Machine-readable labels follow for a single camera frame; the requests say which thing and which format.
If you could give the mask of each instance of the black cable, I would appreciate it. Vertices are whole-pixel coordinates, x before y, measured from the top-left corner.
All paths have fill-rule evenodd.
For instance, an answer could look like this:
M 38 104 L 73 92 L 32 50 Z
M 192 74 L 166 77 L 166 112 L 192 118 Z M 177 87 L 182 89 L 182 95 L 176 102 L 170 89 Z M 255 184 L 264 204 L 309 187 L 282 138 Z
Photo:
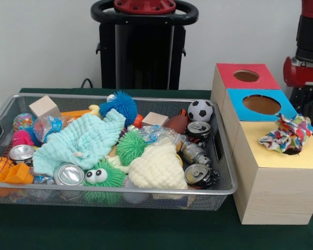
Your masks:
M 90 88 L 94 88 L 92 81 L 89 78 L 84 79 L 84 81 L 82 82 L 81 88 L 83 88 L 85 86 L 85 83 L 89 82 Z

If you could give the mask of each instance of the metal basket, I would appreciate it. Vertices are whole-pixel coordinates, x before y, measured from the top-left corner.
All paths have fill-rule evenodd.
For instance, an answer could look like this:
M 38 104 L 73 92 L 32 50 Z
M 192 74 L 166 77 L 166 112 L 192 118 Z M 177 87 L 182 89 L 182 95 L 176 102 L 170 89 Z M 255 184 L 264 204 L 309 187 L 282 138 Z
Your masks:
M 7 154 L 13 137 L 12 122 L 20 113 L 29 113 L 29 105 L 44 94 L 17 94 L 0 109 L 0 156 Z M 91 104 L 105 102 L 106 96 L 49 95 L 61 112 L 87 109 Z M 177 115 L 188 108 L 189 99 L 134 98 L 138 112 L 146 116 L 150 111 Z M 211 135 L 207 154 L 212 167 L 221 178 L 210 190 L 131 189 L 124 187 L 65 186 L 46 184 L 11 185 L 0 183 L 0 203 L 28 205 L 64 205 L 96 207 L 168 208 L 189 210 L 218 210 L 227 195 L 236 191 L 237 184 L 231 153 L 228 148 L 220 111 L 213 104 Z M 88 202 L 86 194 L 97 192 L 100 202 Z

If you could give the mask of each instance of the stacked boxes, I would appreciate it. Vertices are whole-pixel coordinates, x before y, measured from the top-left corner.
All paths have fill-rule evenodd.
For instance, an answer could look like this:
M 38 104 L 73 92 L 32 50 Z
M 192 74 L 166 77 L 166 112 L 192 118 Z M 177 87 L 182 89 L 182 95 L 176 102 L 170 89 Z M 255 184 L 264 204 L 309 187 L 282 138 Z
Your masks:
M 217 64 L 211 99 L 221 110 L 238 176 L 242 224 L 307 224 L 313 214 L 313 136 L 297 155 L 258 140 L 277 128 L 275 113 L 297 114 L 265 65 Z

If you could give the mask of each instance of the green table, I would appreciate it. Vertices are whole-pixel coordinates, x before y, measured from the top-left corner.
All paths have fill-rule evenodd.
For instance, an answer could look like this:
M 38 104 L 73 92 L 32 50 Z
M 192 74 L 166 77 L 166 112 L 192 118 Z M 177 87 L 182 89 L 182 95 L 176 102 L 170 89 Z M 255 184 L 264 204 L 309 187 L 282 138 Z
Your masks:
M 103 89 L 22 89 L 108 95 Z M 210 98 L 209 91 L 127 91 L 132 96 Z M 0 249 L 313 249 L 307 226 L 243 226 L 232 196 L 217 212 L 0 205 Z

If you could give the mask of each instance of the green spiky ball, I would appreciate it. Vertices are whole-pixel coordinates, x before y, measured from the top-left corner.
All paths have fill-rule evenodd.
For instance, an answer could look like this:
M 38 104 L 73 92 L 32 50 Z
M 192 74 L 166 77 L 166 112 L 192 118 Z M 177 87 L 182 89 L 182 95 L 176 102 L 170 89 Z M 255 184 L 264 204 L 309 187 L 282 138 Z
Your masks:
M 124 180 L 126 178 L 126 174 L 124 174 L 119 169 L 114 168 L 108 160 L 102 160 L 98 164 L 96 164 L 91 170 L 97 170 L 99 168 L 103 168 L 108 177 L 104 182 L 91 184 L 85 180 L 85 186 L 108 186 L 108 187 L 122 187 Z M 106 203 L 109 205 L 116 204 L 121 198 L 120 193 L 116 192 L 96 192 L 89 191 L 85 193 L 85 199 L 88 203 L 99 202 Z
M 119 139 L 116 153 L 123 166 L 129 166 L 134 159 L 142 155 L 146 147 L 147 143 L 137 131 L 129 131 Z

